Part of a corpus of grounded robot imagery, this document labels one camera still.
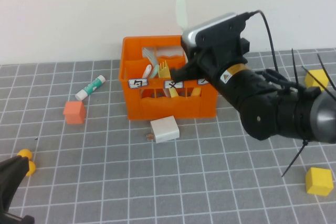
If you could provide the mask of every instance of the white sticker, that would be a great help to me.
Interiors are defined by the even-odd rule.
[[[225,72],[221,76],[221,81],[226,84],[231,77],[232,77],[232,74],[230,74],[229,71],[225,70]]]
[[[198,79],[197,80],[197,84],[198,85],[206,85],[206,84],[208,84],[209,82],[207,81],[207,80],[205,80],[205,79]]]
[[[128,85],[130,86],[131,89],[138,89],[138,88],[147,86],[148,80],[145,78],[131,79],[131,80],[128,80]]]
[[[171,89],[171,88],[180,89],[180,88],[183,88],[183,81],[180,81],[180,82],[175,82],[173,80],[164,81],[164,88],[165,89]]]

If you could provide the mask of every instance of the yellow cube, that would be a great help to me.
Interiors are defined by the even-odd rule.
[[[333,188],[331,170],[315,167],[309,169],[306,174],[306,190],[308,194],[328,196]]]
[[[318,79],[325,87],[328,86],[328,77],[326,76],[326,73],[324,73],[323,69],[318,69],[318,70],[309,70],[309,72],[316,78]],[[312,76],[309,74],[306,74],[305,78],[305,84],[306,87],[320,87],[321,90],[324,90],[324,88],[319,85]]]

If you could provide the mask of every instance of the yellow object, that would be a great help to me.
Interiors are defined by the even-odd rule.
[[[327,196],[333,188],[331,170],[315,167],[309,169],[306,174],[307,194]]]
[[[318,69],[318,70],[309,70],[309,72],[316,78],[318,79],[325,87],[328,86],[328,77],[326,76],[326,73],[324,73],[323,69]],[[321,90],[324,90],[324,88],[319,85],[312,76],[309,74],[306,75],[305,78],[305,84],[306,87],[320,87]]]
[[[17,156],[21,156],[21,157],[28,157],[28,160],[31,160],[32,158],[32,153],[30,150],[28,149],[22,149],[21,151],[19,151],[19,153],[17,154]]]
[[[36,170],[36,165],[32,162],[29,161],[29,171],[27,172],[26,176],[30,176],[31,174],[33,174]]]
[[[192,97],[199,97],[201,95],[201,88],[193,88],[193,91],[191,92]]]
[[[164,61],[163,63],[160,64],[159,77],[160,78],[171,78],[167,61]],[[168,90],[169,90],[171,97],[179,96],[175,88],[170,88]]]

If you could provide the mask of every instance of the glue stick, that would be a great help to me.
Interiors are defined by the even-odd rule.
[[[91,82],[89,85],[87,85],[77,94],[75,94],[76,99],[78,101],[84,100],[86,97],[88,97],[89,94],[91,94],[92,92],[94,92],[94,90],[99,88],[105,81],[106,79],[104,78],[104,76],[98,76],[93,82]]]

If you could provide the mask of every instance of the white wall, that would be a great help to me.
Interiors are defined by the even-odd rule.
[[[276,50],[334,47],[335,0],[187,0],[190,25],[261,9]],[[122,38],[180,34],[175,0],[0,0],[0,63],[117,59]],[[269,50],[253,17],[251,50]]]

